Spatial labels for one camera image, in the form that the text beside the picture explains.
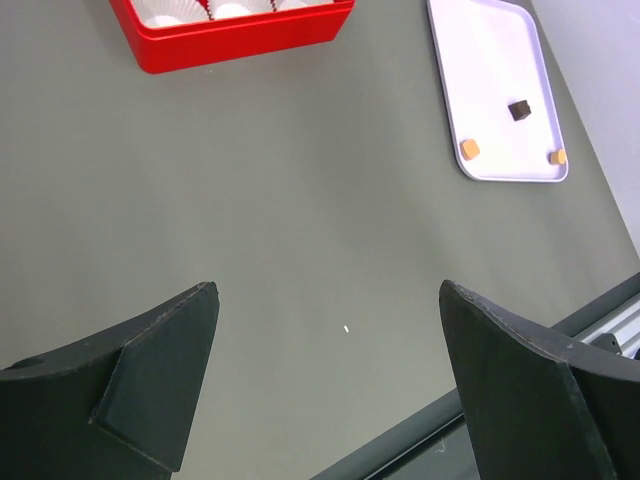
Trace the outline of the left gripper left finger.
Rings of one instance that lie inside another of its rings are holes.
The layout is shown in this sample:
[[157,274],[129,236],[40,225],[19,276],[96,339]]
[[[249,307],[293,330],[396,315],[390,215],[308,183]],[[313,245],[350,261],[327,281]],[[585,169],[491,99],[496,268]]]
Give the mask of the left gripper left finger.
[[184,460],[219,315],[203,282],[1,371],[4,479],[169,479]]

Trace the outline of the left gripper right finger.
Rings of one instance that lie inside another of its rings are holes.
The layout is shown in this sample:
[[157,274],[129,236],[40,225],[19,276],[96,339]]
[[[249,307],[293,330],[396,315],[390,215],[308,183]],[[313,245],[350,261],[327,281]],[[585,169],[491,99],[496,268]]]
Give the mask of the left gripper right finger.
[[453,281],[439,309],[481,478],[638,478],[638,361]]

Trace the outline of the dark square chocolate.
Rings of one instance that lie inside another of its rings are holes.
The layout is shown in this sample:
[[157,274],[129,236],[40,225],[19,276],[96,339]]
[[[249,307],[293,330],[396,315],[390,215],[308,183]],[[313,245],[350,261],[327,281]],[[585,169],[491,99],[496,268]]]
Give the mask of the dark square chocolate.
[[509,104],[508,109],[515,122],[522,121],[531,115],[531,106],[526,99]]

